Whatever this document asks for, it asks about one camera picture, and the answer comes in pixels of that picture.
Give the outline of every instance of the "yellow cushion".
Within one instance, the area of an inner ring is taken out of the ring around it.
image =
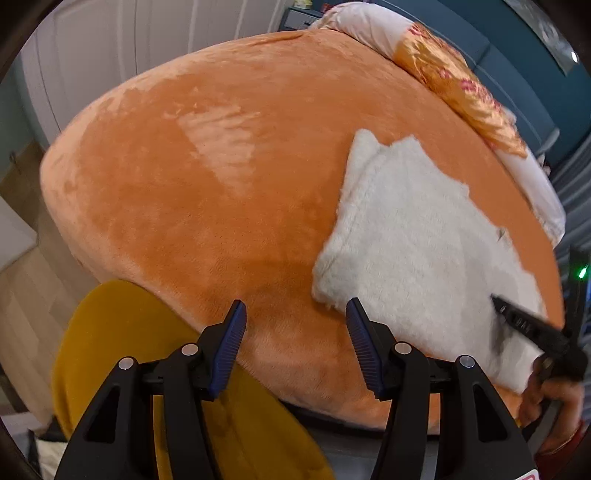
[[[74,313],[53,371],[54,408],[66,436],[72,435],[120,358],[133,356],[140,363],[158,360],[198,337],[164,303],[135,284],[115,280],[94,289]],[[172,475],[162,406],[161,397],[155,397],[158,473],[167,480]],[[224,480],[333,479],[306,430],[238,365],[226,391],[215,402],[204,402],[203,411]]]

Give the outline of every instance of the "wall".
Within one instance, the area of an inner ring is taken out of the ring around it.
[[[0,83],[0,180],[10,166],[10,152],[19,154],[31,140],[33,133],[22,110],[12,66]]]
[[[591,126],[591,77],[579,64],[564,75],[529,26],[502,0],[439,0],[489,38],[531,85],[560,128],[547,158],[556,165]]]

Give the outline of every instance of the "cabinet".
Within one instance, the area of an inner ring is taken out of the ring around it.
[[[276,31],[293,0],[63,0],[21,51],[25,103],[49,143],[86,105],[173,58]]]

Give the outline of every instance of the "orange fabric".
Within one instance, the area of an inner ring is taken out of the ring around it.
[[[389,405],[365,388],[342,315],[310,294],[359,128],[383,144],[415,135],[465,182],[511,234],[560,325],[552,247],[492,151],[408,73],[339,32],[224,43],[126,82],[62,133],[41,184],[99,279],[141,285],[199,331],[242,299],[248,372],[294,404],[383,427]],[[504,399],[516,409],[516,395]]]
[[[525,142],[502,105],[472,73],[464,57],[427,27],[414,23],[392,58],[443,99],[492,148],[525,158]]]

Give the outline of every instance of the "black device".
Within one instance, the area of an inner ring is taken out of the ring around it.
[[[441,394],[437,480],[538,480],[532,454],[505,404],[467,355],[455,362],[424,356],[368,319],[358,299],[347,327],[367,387],[392,400],[372,480],[419,480],[427,442],[429,394]],[[119,360],[74,431],[56,480],[157,480],[151,396],[164,397],[164,424],[174,480],[222,480],[211,450],[202,401],[226,387],[246,328],[235,300],[223,323],[205,328],[168,358]],[[588,478],[591,435],[555,480]],[[0,423],[0,473],[38,476]]]
[[[56,480],[157,480],[152,395],[164,397],[168,456],[175,480],[220,480],[202,401],[226,388],[246,329],[246,306],[235,300],[223,323],[203,331],[168,358],[119,360],[72,434]]]
[[[371,480],[421,478],[430,393],[441,394],[436,479],[537,480],[521,431],[471,356],[455,362],[424,356],[370,321],[357,298],[346,317],[367,388],[392,400]]]
[[[589,288],[589,252],[570,249],[568,297],[562,331],[548,325],[536,315],[527,312],[507,299],[492,295],[495,310],[507,325],[536,344],[543,352],[540,382],[549,378],[565,377],[582,382],[589,359],[578,346],[579,333],[585,315],[587,290]],[[541,416],[523,429],[523,435],[532,453],[538,452],[556,422],[562,405],[558,400],[544,399]]]

